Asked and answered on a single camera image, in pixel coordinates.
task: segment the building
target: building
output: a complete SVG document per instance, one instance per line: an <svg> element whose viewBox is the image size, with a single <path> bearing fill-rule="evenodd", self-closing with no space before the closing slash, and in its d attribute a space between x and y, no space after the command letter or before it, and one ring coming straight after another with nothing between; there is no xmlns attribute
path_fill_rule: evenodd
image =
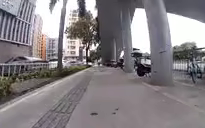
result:
<svg viewBox="0 0 205 128"><path fill-rule="evenodd" d="M78 11L71 10L67 19L68 19L67 26L70 26L73 22L76 22L78 20ZM81 47L83 47L81 40L79 40L79 39L77 39L77 40L66 39L65 59L67 59L67 60L79 60L80 58L82 58L81 56L85 56L85 52L84 52L84 50L81 50Z"/></svg>
<svg viewBox="0 0 205 128"><path fill-rule="evenodd" d="M0 62L30 55L36 0L0 0Z"/></svg>
<svg viewBox="0 0 205 128"><path fill-rule="evenodd" d="M42 27L43 20L40 15L34 16L33 37L32 37L32 56L41 58L42 56Z"/></svg>
<svg viewBox="0 0 205 128"><path fill-rule="evenodd" d="M46 39L46 60L58 58L58 38Z"/></svg>
<svg viewBox="0 0 205 128"><path fill-rule="evenodd" d="M42 34L42 43L41 43L41 58L43 60L46 60L46 41L47 41L47 36L45 34Z"/></svg>

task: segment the overpass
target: overpass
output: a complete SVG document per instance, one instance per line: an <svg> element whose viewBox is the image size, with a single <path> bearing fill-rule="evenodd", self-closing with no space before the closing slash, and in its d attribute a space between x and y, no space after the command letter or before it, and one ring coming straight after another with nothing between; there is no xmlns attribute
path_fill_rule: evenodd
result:
<svg viewBox="0 0 205 128"><path fill-rule="evenodd" d="M152 83L172 84L172 45L167 12L205 23L205 0L97 0L102 60L117 60L124 50L125 71L133 72L131 21L145 8L151 46Z"/></svg>

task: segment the sky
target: sky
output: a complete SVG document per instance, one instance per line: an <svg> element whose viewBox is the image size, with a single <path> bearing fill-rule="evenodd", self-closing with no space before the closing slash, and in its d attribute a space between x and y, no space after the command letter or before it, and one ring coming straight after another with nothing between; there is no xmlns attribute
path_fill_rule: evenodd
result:
<svg viewBox="0 0 205 128"><path fill-rule="evenodd" d="M68 0L66 14L69 14L71 9L77 9L76 1ZM58 37L62 2L56 5L52 13L48 5L49 0L37 0L36 14L41 15L43 19L43 33L49 37ZM94 15L96 14L95 0L86 0L86 6ZM168 20L173 46L184 42L196 42L198 47L205 47L204 23L174 14L168 14ZM136 9L131 28L133 47L141 49L142 52L149 52L150 41L144 9Z"/></svg>

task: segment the white railing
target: white railing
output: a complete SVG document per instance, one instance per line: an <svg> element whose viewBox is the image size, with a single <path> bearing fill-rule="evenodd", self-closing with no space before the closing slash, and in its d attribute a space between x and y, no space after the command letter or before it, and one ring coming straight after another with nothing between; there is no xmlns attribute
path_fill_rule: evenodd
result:
<svg viewBox="0 0 205 128"><path fill-rule="evenodd" d="M13 75L56 68L57 64L53 63L0 63L0 77L9 77Z"/></svg>

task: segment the curb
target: curb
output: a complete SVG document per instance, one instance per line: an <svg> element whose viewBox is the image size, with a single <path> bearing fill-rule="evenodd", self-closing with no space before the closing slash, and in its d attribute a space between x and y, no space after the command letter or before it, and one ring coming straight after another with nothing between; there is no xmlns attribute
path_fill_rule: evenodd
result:
<svg viewBox="0 0 205 128"><path fill-rule="evenodd" d="M40 88L37 88L37 89L35 89L35 90L33 90L33 91L30 91L30 92L26 93L26 94L24 94L24 95L18 96L18 97L16 97L15 99L12 99L12 100L10 100L10 101L8 101L8 102L6 102L6 103L0 105L0 112L1 112L1 111L4 111L4 109L5 109L7 106L9 106L9 105L14 105L16 102L22 101L23 98L26 98L26 97L29 97L29 96L33 96L33 95L37 95L38 93L43 92L45 89L47 89L47 88L49 88L49 87L53 87L53 86L55 86L55 85L57 85L57 84L60 84L60 83L62 83L63 81L65 81L65 80L67 80L67 79L71 79L71 78L73 78L73 77L75 77L75 76L77 76L77 75L80 75L80 74L82 74L82 73L85 73L85 72L87 72L87 71L90 70L90 69L91 69L91 68L88 68L88 69L79 71L79 72L74 73L74 74L72 74L72 75L69 75L69 76L67 76L67 77L64 77L64 78L61 78L61 79L59 79L59 80L56 80L56 81L54 81L54 82L52 82L52 83L50 83L50 84L46 84L46 85L44 85L44 86L42 86L42 87L40 87Z"/></svg>

